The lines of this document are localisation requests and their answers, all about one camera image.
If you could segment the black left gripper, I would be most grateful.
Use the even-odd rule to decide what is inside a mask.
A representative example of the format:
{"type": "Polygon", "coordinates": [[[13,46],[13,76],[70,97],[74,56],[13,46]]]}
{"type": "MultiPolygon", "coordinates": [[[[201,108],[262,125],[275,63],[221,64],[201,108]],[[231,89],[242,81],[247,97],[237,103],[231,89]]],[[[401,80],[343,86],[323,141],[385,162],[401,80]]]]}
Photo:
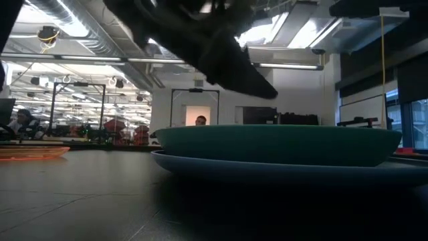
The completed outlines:
{"type": "Polygon", "coordinates": [[[196,69],[214,84],[234,84],[235,92],[264,99],[275,99],[278,91],[251,64],[247,50],[241,49],[230,27],[214,31],[191,31],[187,36],[196,69]]]}

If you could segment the dark green plastic plate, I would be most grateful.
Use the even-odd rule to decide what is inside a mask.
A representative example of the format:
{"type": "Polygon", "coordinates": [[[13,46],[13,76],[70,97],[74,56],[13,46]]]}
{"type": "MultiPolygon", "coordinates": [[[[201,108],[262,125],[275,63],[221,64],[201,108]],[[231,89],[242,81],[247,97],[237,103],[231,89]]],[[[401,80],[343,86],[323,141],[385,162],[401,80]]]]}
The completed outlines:
{"type": "Polygon", "coordinates": [[[225,161],[374,167],[401,142],[397,131],[315,125],[211,125],[155,132],[168,155],[225,161]]]}

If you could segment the blue plastic plate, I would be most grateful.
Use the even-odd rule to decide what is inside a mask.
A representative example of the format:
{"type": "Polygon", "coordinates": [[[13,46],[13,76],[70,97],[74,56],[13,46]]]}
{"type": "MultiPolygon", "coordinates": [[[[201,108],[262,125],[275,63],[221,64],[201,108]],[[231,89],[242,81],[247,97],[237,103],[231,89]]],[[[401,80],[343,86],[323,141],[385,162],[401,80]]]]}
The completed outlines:
{"type": "Polygon", "coordinates": [[[231,183],[374,187],[428,185],[428,167],[392,162],[377,167],[290,165],[200,159],[153,151],[152,158],[176,175],[231,183]]]}

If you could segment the bright doorway panel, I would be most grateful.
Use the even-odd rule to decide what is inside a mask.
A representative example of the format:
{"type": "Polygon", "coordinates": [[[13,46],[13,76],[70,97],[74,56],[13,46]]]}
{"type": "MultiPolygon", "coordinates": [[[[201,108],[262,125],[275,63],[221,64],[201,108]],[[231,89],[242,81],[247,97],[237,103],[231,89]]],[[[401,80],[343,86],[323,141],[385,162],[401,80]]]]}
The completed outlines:
{"type": "Polygon", "coordinates": [[[195,121],[197,117],[201,115],[207,119],[206,125],[209,125],[211,117],[211,108],[209,106],[186,106],[185,125],[195,126],[195,121]]]}

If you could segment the small red cabinet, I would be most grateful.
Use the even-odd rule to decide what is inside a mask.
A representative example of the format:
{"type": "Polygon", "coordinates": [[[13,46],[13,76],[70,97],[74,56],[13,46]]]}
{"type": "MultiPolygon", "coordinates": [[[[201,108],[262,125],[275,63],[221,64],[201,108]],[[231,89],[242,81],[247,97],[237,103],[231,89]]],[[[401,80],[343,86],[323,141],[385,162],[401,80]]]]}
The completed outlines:
{"type": "Polygon", "coordinates": [[[148,145],[149,144],[149,128],[144,125],[140,125],[134,130],[133,144],[134,145],[148,145]]]}

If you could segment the large red cabinet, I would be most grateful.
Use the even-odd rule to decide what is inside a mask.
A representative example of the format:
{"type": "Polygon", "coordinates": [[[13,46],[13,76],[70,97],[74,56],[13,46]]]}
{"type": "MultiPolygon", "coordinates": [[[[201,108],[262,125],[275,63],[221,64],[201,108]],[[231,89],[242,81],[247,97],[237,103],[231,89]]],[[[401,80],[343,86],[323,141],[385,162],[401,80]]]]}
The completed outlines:
{"type": "Polygon", "coordinates": [[[123,121],[117,119],[111,119],[103,124],[105,141],[111,145],[123,145],[123,134],[122,130],[126,128],[123,121]]]}

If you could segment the long ceiling light strip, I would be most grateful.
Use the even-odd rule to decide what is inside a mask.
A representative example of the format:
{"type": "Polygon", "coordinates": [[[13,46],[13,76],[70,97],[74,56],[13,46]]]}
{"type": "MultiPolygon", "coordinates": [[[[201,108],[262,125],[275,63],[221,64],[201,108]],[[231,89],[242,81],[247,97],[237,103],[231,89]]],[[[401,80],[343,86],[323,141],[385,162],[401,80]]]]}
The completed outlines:
{"type": "MultiPolygon", "coordinates": [[[[78,62],[83,64],[106,64],[106,65],[124,65],[125,63],[145,63],[145,64],[187,64],[180,59],[165,59],[165,58],[125,58],[125,57],[101,57],[101,56],[71,56],[71,55],[55,55],[55,54],[26,54],[26,53],[10,53],[5,52],[0,54],[0,58],[5,61],[12,62],[46,62],[46,63],[72,63],[78,62]]],[[[279,63],[263,63],[252,62],[256,68],[273,68],[273,69],[290,69],[290,70],[313,70],[321,71],[324,69],[320,65],[302,65],[302,64],[279,64],[279,63]]]]}

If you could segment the seated person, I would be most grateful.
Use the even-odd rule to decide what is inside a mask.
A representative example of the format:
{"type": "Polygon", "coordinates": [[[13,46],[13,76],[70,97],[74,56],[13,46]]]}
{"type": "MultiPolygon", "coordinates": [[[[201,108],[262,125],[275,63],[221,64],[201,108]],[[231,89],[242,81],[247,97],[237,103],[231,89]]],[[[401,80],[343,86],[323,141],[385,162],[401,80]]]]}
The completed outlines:
{"type": "Polygon", "coordinates": [[[27,109],[19,109],[17,118],[7,125],[21,140],[40,140],[45,135],[43,127],[27,109]]]}

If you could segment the orange translucent plastic plate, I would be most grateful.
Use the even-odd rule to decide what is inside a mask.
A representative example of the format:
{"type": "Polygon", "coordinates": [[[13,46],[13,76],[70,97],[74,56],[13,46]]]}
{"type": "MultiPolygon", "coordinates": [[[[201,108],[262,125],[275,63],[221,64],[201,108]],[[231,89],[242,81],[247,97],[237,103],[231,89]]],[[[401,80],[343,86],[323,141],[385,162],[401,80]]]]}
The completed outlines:
{"type": "Polygon", "coordinates": [[[55,159],[70,150],[69,147],[0,146],[0,161],[28,161],[55,159]]]}

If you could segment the dark computer monitor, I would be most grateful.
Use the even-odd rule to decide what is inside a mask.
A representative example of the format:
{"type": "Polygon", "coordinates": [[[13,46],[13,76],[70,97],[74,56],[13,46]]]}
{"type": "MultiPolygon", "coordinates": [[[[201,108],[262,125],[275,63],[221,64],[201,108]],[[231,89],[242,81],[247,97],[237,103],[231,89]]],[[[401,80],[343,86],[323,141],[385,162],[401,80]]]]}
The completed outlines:
{"type": "Polygon", "coordinates": [[[0,98],[0,124],[9,124],[16,99],[0,98]]]}

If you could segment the dark wall screen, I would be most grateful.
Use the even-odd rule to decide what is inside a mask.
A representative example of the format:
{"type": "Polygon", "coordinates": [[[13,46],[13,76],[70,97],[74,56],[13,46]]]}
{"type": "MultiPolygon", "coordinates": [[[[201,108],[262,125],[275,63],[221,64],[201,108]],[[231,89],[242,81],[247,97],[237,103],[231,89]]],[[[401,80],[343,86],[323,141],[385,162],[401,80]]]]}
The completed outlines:
{"type": "Polygon", "coordinates": [[[276,125],[278,112],[273,107],[243,107],[243,124],[245,125],[276,125]]]}

